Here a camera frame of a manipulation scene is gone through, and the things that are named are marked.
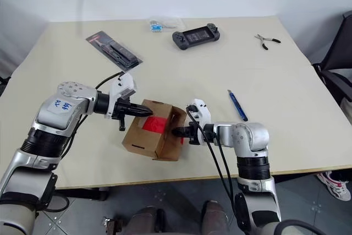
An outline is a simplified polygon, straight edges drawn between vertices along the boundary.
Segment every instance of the cardboard box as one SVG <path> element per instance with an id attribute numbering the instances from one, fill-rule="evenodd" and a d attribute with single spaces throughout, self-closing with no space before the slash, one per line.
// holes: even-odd
<path id="1" fill-rule="evenodd" d="M 182 127 L 186 112 L 169 104 L 143 100 L 142 105 L 153 110 L 149 117 L 135 117 L 122 142 L 125 148 L 136 154 L 159 161 L 177 161 L 182 148 L 182 139 L 171 131 Z"/>

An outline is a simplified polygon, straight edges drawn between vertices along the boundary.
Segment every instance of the pliers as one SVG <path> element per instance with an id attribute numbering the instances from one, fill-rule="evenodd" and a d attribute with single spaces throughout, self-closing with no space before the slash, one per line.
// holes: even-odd
<path id="1" fill-rule="evenodd" d="M 263 48 L 266 49 L 266 50 L 268 50 L 268 47 L 265 46 L 264 41 L 274 41 L 274 42 L 277 42 L 277 43 L 281 43 L 281 42 L 280 42 L 279 40 L 277 40 L 277 39 L 264 38 L 263 36 L 261 36 L 261 35 L 259 35 L 259 34 L 257 34 L 255 37 L 260 40 L 261 45 L 262 45 Z"/>

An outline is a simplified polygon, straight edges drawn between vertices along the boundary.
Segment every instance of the gray floor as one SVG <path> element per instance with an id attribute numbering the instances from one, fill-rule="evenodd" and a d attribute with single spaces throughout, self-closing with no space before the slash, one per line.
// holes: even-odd
<path id="1" fill-rule="evenodd" d="M 303 220 L 328 235 L 352 234 L 352 201 L 333 198 L 314 176 L 279 183 L 277 193 L 283 220 Z M 243 234 L 237 227 L 220 181 L 206 180 L 114 187 L 103 202 L 72 199 L 65 212 L 41 212 L 34 235 L 103 235 L 105 228 L 101 222 L 104 216 L 128 220 L 148 205 L 166 211 L 168 231 L 199 234 L 201 209 L 204 201 L 210 199 L 218 200 L 225 208 L 232 234 Z M 51 207 L 59 208 L 60 203 L 59 199 L 54 200 Z"/>

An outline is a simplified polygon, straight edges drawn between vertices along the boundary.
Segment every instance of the robotic arm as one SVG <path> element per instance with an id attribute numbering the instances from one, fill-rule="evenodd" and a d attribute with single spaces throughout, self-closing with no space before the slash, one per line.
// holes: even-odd
<path id="1" fill-rule="evenodd" d="M 281 235 L 288 226 L 301 226 L 317 234 L 323 234 L 301 221 L 281 222 L 275 182 L 270 175 L 268 161 L 269 133 L 263 125 L 211 123 L 209 110 L 199 99 L 195 99 L 187 107 L 187 113 L 192 115 L 193 121 L 188 127 L 173 129 L 175 136 L 190 138 L 190 144 L 202 145 L 208 141 L 215 145 L 231 147 L 235 151 L 239 172 L 237 182 L 242 192 L 234 198 L 234 213 L 238 227 L 245 234 Z M 290 234 L 302 234 L 297 229 L 293 230 L 294 233 Z"/>
<path id="2" fill-rule="evenodd" d="M 36 212 L 48 206 L 55 190 L 57 176 L 52 171 L 82 115 L 104 114 L 119 120 L 119 129 L 125 130 L 125 115 L 152 114 L 149 108 L 130 103 L 129 97 L 135 92 L 136 85 L 128 73 L 113 82 L 109 94 L 75 82 L 58 86 L 57 93 L 40 107 L 27 139 L 0 181 L 0 234 L 32 233 Z"/>

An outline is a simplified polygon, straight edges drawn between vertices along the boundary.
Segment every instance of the white sticker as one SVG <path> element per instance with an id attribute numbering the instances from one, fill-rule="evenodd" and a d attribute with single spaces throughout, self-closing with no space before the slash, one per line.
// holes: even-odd
<path id="1" fill-rule="evenodd" d="M 48 111 L 55 114 L 69 113 L 73 106 L 75 106 L 75 104 L 71 102 L 69 103 L 62 99 L 55 99 L 48 107 Z"/>

